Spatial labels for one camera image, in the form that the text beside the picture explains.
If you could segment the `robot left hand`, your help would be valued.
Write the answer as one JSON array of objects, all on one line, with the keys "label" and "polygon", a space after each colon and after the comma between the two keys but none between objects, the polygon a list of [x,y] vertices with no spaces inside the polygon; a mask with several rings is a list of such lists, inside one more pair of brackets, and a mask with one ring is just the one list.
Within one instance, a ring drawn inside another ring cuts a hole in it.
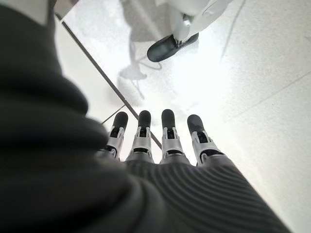
[{"label": "robot left hand", "polygon": [[120,162],[114,130],[87,117],[63,74],[53,0],[0,3],[0,230],[3,233],[286,233],[221,152],[199,166],[135,148]]}]

